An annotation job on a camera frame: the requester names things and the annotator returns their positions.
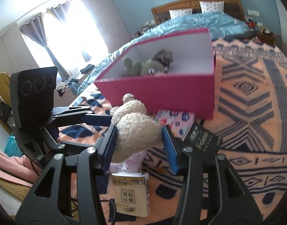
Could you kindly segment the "cream plush bear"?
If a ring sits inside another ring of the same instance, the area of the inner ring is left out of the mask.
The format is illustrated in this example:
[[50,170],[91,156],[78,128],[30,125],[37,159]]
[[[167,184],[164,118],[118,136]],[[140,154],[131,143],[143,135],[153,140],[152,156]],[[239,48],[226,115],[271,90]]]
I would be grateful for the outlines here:
[[151,116],[143,102],[125,94],[123,104],[111,109],[111,124],[117,127],[113,163],[121,163],[133,154],[162,146],[162,126]]

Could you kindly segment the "beige tissue pack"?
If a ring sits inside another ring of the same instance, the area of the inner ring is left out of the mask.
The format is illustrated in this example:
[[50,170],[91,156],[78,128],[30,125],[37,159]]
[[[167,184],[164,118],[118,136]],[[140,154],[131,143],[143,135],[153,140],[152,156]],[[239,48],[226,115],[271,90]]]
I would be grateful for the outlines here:
[[148,173],[113,174],[116,210],[125,215],[147,217],[150,213]]

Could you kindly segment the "black packet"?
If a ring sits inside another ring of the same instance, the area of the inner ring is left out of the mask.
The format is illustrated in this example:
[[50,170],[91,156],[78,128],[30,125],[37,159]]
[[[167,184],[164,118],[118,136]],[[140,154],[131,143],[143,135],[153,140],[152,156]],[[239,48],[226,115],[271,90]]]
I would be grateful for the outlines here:
[[194,122],[184,143],[185,146],[198,150],[204,160],[212,160],[221,147],[222,138]]

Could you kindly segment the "pink drawstring pouch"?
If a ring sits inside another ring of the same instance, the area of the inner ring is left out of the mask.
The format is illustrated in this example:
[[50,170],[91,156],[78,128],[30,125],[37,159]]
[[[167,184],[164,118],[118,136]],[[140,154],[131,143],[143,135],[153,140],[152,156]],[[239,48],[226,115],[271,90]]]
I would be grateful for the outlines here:
[[121,163],[111,163],[109,171],[112,174],[116,173],[141,173],[142,163],[146,157],[147,152],[141,151],[134,153],[128,159]]

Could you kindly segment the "turquoise basket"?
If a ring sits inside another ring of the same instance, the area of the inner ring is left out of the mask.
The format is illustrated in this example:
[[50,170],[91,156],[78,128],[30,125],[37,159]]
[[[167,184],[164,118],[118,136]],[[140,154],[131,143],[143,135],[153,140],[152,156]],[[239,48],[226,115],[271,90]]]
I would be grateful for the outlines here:
[[22,157],[23,155],[21,149],[17,145],[15,136],[13,134],[11,134],[8,139],[4,153],[9,157],[12,156]]

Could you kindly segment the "yellow garment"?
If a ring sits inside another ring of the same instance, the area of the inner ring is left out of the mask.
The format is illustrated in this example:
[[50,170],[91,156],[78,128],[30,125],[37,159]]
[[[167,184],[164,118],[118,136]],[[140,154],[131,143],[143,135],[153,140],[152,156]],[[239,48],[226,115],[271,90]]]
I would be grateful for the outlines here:
[[10,98],[10,75],[6,72],[0,73],[0,125],[10,135],[14,118]]

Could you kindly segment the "green plush frog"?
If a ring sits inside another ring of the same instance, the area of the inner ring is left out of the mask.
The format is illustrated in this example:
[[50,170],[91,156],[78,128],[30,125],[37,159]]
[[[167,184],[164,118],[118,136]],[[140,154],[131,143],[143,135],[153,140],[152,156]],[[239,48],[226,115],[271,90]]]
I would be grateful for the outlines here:
[[154,75],[164,72],[164,66],[157,60],[149,59],[146,62],[133,62],[130,57],[123,59],[123,64],[126,71],[123,73],[124,77]]

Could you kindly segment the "pink floral tissue pack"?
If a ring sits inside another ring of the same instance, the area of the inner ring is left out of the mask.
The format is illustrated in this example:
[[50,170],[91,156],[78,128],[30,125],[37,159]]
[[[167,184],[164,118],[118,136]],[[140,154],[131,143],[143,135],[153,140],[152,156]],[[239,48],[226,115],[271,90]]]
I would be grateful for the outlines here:
[[195,116],[191,112],[159,110],[155,120],[162,126],[169,125],[173,135],[184,140],[195,121]]

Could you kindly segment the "brown grey plush toy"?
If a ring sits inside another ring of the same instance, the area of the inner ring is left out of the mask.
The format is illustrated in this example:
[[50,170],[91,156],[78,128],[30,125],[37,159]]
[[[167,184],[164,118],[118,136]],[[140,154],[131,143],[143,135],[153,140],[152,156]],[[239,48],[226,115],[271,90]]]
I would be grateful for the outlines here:
[[153,56],[153,60],[159,61],[164,67],[169,67],[174,61],[174,53],[170,50],[161,49]]

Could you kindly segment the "pink storage box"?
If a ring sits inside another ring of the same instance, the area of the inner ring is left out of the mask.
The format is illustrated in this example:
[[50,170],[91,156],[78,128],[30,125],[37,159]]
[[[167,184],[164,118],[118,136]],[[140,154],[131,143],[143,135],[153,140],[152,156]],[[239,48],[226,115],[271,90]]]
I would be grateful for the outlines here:
[[[167,73],[125,77],[123,59],[134,62],[151,59],[158,50],[174,54]],[[192,112],[211,120],[214,111],[215,63],[210,32],[206,27],[178,31],[128,47],[100,72],[94,84],[113,106],[131,93],[148,111],[160,109]]]

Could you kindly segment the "orange navy patterned blanket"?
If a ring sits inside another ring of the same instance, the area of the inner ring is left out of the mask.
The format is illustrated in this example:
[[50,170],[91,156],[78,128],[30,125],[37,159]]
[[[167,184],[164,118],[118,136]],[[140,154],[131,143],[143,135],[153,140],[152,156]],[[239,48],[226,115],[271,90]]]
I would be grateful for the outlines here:
[[[287,190],[287,58],[277,47],[239,40],[213,42],[216,54],[213,119],[204,127],[222,138],[220,152],[238,172],[263,217]],[[182,178],[171,174],[163,148],[147,151],[147,217],[115,213],[108,176],[98,180],[108,221],[117,224],[172,224]]]

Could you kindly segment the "white patterned pillow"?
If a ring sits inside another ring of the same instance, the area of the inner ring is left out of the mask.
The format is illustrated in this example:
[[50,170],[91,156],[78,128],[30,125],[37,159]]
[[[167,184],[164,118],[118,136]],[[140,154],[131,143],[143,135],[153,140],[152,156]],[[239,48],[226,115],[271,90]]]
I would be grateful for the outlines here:
[[193,11],[192,8],[169,10],[169,15],[171,19],[175,19],[177,17],[192,14],[192,11]]
[[201,12],[224,12],[224,1],[199,1]]

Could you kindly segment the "right white patterned pillow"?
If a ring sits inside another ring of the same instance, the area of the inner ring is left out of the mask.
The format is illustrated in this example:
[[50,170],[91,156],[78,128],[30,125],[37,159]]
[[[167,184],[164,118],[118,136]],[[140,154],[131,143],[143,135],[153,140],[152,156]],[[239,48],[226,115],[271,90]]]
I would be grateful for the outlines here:
[[199,1],[201,12],[224,12],[224,1]]

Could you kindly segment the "wooden headboard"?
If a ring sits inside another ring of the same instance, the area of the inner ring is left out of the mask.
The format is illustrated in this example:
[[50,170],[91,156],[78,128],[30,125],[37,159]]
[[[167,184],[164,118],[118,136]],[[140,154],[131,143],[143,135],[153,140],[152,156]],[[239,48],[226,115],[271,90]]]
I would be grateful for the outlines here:
[[200,13],[201,8],[199,1],[204,2],[219,2],[224,1],[224,13],[241,21],[245,21],[245,15],[241,0],[178,0],[157,6],[151,9],[154,21],[157,25],[170,20],[169,10],[180,10],[191,8],[193,13]]

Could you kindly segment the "white wall socket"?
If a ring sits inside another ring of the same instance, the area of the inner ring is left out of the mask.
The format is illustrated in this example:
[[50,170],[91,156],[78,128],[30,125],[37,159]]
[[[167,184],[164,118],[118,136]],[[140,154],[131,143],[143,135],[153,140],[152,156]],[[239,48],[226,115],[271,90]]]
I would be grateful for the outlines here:
[[260,17],[259,11],[256,10],[247,10],[247,14],[255,17]]

